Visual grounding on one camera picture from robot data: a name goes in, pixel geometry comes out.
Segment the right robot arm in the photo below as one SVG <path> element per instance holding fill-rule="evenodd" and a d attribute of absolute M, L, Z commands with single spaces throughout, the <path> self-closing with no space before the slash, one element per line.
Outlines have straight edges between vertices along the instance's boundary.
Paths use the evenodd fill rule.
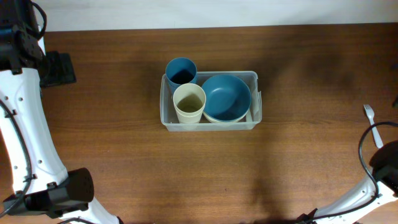
<path fill-rule="evenodd" d="M 358 145 L 358 156 L 366 176 L 332 204 L 314 209 L 309 214 L 301 215 L 299 224 L 346 224 L 356 223 L 373 210 L 390 202 L 397 201 L 397 141 L 384 144 L 377 130 L 378 126 L 397 127 L 397 123 L 385 121 L 374 122 L 374 111 L 370 105 L 364 105 L 370 127 L 365 130 Z M 363 142 L 373 134 L 377 147 L 369 165 L 363 158 Z"/>

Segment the blue bowl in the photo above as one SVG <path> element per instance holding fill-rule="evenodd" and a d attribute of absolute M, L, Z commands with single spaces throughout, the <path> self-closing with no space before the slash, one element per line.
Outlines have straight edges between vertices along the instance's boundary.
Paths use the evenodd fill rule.
<path fill-rule="evenodd" d="M 251 91 L 239 77 L 221 74 L 207 79 L 202 84 L 206 94 L 205 109 L 208 114 L 217 115 L 230 107 L 240 107 L 245 113 L 251 106 Z"/>

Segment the clear plastic container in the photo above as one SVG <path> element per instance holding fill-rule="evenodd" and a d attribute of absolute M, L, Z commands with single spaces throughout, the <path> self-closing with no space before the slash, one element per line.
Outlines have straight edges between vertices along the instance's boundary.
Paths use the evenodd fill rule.
<path fill-rule="evenodd" d="M 211 123 L 205 117 L 202 117 L 197 124 L 179 123 L 177 114 L 172 102 L 172 93 L 167 81 L 167 76 L 162 76 L 160 89 L 160 120 L 168 131 L 237 131 L 250 130 L 262 121 L 262 96 L 258 90 L 258 75 L 254 71 L 228 71 L 228 75 L 234 75 L 241 78 L 251 91 L 251 115 L 252 122 L 246 122 L 244 117 L 237 123 Z"/>

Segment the cream bowl front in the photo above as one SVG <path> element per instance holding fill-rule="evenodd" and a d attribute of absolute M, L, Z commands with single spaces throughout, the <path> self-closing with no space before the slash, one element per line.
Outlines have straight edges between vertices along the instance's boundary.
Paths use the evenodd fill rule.
<path fill-rule="evenodd" d="M 233 119 L 231 121 L 221 121 L 221 120 L 212 118 L 210 115 L 207 115 L 206 113 L 204 113 L 203 115 L 211 123 L 237 123 L 238 121 L 241 121 L 245 117 L 245 115 L 244 115 L 244 116 L 241 116 L 241 117 L 239 117 L 237 119 Z"/>

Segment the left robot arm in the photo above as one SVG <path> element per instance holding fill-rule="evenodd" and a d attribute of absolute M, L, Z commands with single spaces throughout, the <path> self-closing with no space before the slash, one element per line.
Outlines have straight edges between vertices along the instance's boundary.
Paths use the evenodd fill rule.
<path fill-rule="evenodd" d="M 3 214 L 120 223 L 95 198 L 89 170 L 67 170 L 52 141 L 42 89 L 75 83 L 76 76 L 68 54 L 46 51 L 46 27 L 37 23 L 44 15 L 33 1 L 1 2 L 1 135 L 14 191 L 3 202 Z"/>

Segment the white plastic fork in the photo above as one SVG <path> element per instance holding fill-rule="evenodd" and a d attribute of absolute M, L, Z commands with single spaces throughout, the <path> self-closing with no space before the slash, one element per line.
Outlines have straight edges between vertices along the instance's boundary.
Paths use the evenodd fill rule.
<path fill-rule="evenodd" d="M 363 107 L 364 107 L 364 112 L 365 112 L 365 114 L 366 114 L 366 116 L 367 116 L 367 118 L 369 120 L 370 125 L 371 126 L 374 125 L 375 124 L 375 122 L 374 122 L 374 115 L 375 114 L 374 114 L 373 109 L 371 108 L 370 105 L 363 105 Z M 376 127 L 372 128 L 372 133 L 373 133 L 373 138 L 374 138 L 374 142 L 375 142 L 376 147 L 379 148 L 379 149 L 382 148 L 384 146 L 384 144 L 383 144 L 383 141 L 382 141 L 381 136 L 379 134 L 379 131 L 377 130 Z"/>

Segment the cream cup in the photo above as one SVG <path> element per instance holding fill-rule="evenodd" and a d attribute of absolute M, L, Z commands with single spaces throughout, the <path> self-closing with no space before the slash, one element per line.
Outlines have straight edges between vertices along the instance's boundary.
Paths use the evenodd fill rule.
<path fill-rule="evenodd" d="M 175 90 L 172 99 L 179 119 L 193 118 L 194 123 L 199 122 L 206 104 L 202 87 L 194 83 L 183 84 Z"/>
<path fill-rule="evenodd" d="M 202 110 L 194 111 L 194 112 L 184 112 L 179 109 L 176 110 L 177 118 L 179 123 L 183 124 L 193 124 L 199 123 L 203 114 Z"/>

